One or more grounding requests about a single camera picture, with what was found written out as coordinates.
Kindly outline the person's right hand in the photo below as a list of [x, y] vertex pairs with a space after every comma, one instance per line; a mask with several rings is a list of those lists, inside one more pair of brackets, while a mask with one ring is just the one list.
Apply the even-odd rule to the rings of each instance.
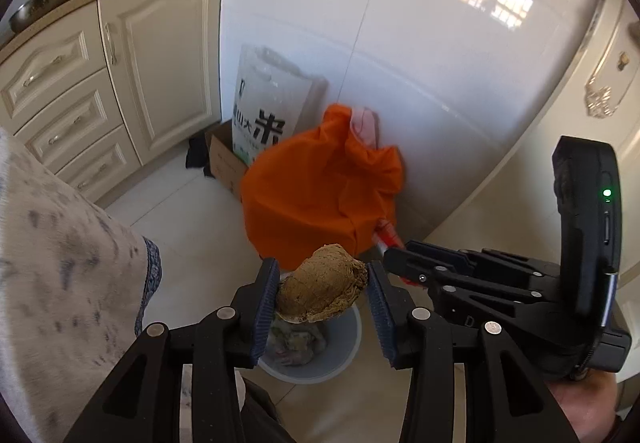
[[547, 387], [581, 442], [603, 442], [616, 420], [615, 375], [590, 369], [582, 380], [550, 381]]

